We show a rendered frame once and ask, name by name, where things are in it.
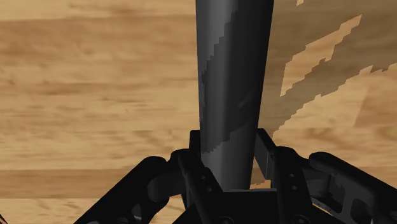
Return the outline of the dark grey cylindrical object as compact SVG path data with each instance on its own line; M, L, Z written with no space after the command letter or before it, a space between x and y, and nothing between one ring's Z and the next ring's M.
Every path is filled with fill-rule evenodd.
M248 189L274 0L195 0L200 157L223 190Z

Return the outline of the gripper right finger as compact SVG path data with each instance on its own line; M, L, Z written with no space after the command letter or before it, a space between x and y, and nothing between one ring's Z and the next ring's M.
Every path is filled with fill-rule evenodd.
M309 207L320 207L330 224L397 224L397 189L327 152L301 157L276 146L258 129L255 159L291 221L314 224Z

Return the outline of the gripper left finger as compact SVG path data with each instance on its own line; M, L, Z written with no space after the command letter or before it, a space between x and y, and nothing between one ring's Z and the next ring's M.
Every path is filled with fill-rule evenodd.
M150 224L174 195L182 195L185 211L173 224L222 224L215 201L220 192L200 160L200 132L193 130L187 149L173 151L169 160L145 158L74 224Z

